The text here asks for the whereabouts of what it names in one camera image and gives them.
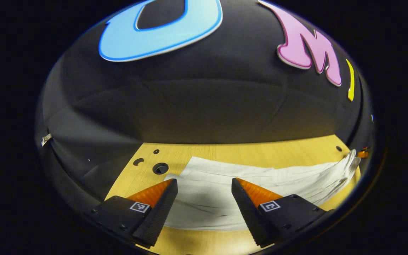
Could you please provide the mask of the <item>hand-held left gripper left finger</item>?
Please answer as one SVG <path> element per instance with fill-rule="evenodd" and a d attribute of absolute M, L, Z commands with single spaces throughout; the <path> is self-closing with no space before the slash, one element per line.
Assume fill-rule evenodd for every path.
<path fill-rule="evenodd" d="M 128 242 L 151 248 L 178 194 L 175 178 L 129 197 L 113 196 L 91 210 L 91 221 Z"/>

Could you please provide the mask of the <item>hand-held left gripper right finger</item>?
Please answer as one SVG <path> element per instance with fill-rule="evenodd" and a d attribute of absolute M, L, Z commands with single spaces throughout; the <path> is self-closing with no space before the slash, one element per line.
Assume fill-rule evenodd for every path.
<path fill-rule="evenodd" d="M 288 242 L 335 211 L 324 210 L 297 194 L 281 196 L 241 178 L 232 179 L 231 190 L 251 236 L 261 248 Z"/>

